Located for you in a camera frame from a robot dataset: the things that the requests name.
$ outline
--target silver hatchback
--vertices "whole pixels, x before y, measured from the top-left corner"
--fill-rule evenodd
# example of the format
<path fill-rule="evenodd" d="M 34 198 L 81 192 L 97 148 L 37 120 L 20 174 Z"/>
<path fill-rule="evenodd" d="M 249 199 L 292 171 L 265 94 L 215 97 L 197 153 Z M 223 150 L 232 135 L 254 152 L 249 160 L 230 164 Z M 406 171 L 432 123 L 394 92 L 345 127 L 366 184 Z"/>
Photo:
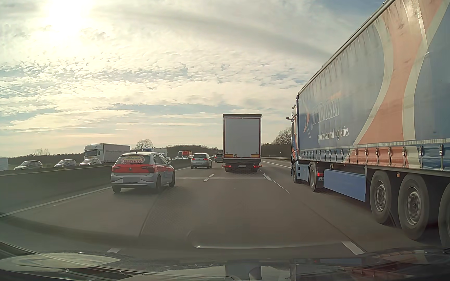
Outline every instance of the silver hatchback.
<path fill-rule="evenodd" d="M 207 153 L 196 153 L 193 155 L 191 159 L 191 169 L 195 169 L 197 167 L 205 167 L 206 169 L 212 168 L 213 161 L 211 161 L 211 157 Z"/>

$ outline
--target car rear bumper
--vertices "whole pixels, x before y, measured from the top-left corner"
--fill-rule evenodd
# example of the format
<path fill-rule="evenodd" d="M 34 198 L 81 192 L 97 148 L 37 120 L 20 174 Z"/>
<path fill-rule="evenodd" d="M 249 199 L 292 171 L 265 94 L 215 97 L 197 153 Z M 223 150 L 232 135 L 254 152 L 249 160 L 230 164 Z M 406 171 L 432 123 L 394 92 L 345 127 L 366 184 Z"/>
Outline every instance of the car rear bumper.
<path fill-rule="evenodd" d="M 155 188 L 157 177 L 110 176 L 110 184 L 125 188 Z"/>

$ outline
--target license plate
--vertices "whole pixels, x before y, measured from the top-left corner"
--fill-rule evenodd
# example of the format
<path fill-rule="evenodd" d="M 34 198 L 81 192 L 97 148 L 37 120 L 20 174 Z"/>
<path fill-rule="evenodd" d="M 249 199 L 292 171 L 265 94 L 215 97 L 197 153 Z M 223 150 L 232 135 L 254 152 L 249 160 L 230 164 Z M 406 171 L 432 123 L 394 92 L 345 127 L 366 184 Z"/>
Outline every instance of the license plate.
<path fill-rule="evenodd" d="M 138 182 L 138 180 L 137 177 L 125 177 L 122 179 L 122 182 Z"/>

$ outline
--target tree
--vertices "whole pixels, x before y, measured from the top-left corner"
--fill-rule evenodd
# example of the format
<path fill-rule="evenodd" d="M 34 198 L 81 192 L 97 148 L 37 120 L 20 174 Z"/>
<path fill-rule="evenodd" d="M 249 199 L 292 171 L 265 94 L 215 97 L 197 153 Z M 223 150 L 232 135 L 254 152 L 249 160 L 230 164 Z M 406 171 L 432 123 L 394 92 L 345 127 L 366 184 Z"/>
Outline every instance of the tree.
<path fill-rule="evenodd" d="M 152 141 L 150 139 L 141 139 L 138 141 L 138 143 L 136 143 L 136 145 L 134 146 L 134 149 L 136 150 L 141 150 L 141 149 L 146 149 L 146 148 L 153 148 L 154 144 L 152 143 Z"/>
<path fill-rule="evenodd" d="M 49 150 L 47 149 L 36 149 L 34 150 L 33 156 L 43 156 L 43 155 L 49 155 Z"/>
<path fill-rule="evenodd" d="M 279 131 L 279 135 L 272 141 L 272 144 L 291 144 L 291 128 L 287 127 Z"/>

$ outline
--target sun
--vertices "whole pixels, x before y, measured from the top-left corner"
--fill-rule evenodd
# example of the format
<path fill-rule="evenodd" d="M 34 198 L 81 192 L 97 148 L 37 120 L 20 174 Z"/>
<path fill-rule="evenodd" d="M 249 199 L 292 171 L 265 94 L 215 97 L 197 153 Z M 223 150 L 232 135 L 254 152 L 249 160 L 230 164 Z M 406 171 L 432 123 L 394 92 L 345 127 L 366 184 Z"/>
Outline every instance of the sun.
<path fill-rule="evenodd" d="M 88 27 L 92 0 L 50 0 L 46 5 L 44 24 L 64 39 Z"/>

